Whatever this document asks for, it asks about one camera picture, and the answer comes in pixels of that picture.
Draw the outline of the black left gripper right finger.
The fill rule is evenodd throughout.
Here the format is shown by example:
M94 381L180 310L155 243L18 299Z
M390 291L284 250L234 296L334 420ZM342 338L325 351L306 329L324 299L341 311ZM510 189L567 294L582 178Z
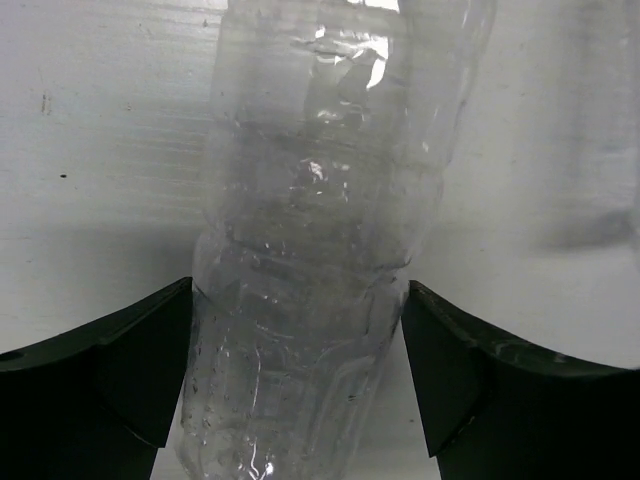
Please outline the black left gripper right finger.
M412 282L401 318L444 479L635 479L639 373L571 357Z

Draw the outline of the clear bottle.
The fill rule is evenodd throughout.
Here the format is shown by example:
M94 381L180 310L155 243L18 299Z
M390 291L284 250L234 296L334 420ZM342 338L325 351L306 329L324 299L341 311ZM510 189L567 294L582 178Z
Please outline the clear bottle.
M229 1L177 452L340 479L440 202L493 1Z

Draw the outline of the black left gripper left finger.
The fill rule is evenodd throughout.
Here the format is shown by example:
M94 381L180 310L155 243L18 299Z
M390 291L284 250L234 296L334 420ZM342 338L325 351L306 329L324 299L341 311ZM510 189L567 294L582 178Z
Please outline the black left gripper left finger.
M192 281L1 356L4 479L148 479L186 370Z

